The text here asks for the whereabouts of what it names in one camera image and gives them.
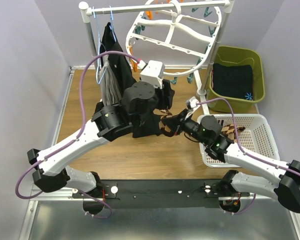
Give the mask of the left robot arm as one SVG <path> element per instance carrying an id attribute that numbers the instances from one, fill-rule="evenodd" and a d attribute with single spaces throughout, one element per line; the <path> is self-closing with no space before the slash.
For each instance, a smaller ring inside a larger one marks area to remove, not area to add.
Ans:
<path id="1" fill-rule="evenodd" d="M 138 81 L 124 90 L 122 99 L 104 106 L 98 103 L 91 119 L 59 143 L 44 149 L 28 151 L 29 162 L 35 166 L 34 184 L 44 193 L 64 187 L 78 189 L 94 198 L 100 194 L 101 180 L 95 172 L 84 172 L 69 166 L 85 153 L 131 134 L 133 138 L 159 136 L 161 115 L 154 110 L 169 110 L 175 91 L 168 80 L 162 87 Z"/>

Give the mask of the argyle brown sock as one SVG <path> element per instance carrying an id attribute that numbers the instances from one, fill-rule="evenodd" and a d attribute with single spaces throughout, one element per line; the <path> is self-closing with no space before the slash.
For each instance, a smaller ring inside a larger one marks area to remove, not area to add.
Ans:
<path id="1" fill-rule="evenodd" d="M 244 126 L 237 126 L 236 130 L 238 135 L 242 133 L 246 128 Z M 225 137 L 233 140 L 234 142 L 237 142 L 237 136 L 235 133 L 235 126 L 234 124 L 227 124 L 222 127 L 221 129 L 221 134 L 224 135 Z"/>
<path id="2" fill-rule="evenodd" d="M 176 119 L 176 116 L 173 115 L 171 112 L 166 112 L 164 115 L 160 116 L 160 122 L 164 125 L 167 125 L 168 123 L 173 123 Z"/>

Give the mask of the white round clip hanger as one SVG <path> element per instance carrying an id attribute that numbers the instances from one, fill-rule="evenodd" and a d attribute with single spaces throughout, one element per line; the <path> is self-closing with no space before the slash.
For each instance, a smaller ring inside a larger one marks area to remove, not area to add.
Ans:
<path id="1" fill-rule="evenodd" d="M 196 62 L 189 70 L 165 72 L 169 77 L 188 76 L 202 67 L 213 51 L 222 29 L 222 10 L 230 6 L 229 0 L 148 0 L 137 8 L 125 48 L 132 54 L 134 48 L 140 50 L 145 44 L 147 50 L 156 53 L 193 58 Z"/>

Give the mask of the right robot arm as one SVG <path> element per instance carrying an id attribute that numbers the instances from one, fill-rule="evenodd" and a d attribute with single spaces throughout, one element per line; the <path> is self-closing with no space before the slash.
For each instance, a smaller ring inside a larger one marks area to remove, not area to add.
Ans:
<path id="1" fill-rule="evenodd" d="M 220 181 L 220 191 L 254 193 L 277 200 L 286 209 L 300 213 L 300 162 L 288 163 L 255 153 L 222 133 L 222 126 L 213 115 L 205 115 L 200 122 L 188 116 L 186 110 L 178 115 L 163 117 L 163 132 L 172 137 L 184 132 L 205 146 L 214 160 L 233 164 L 256 173 L 255 176 L 230 170 Z"/>

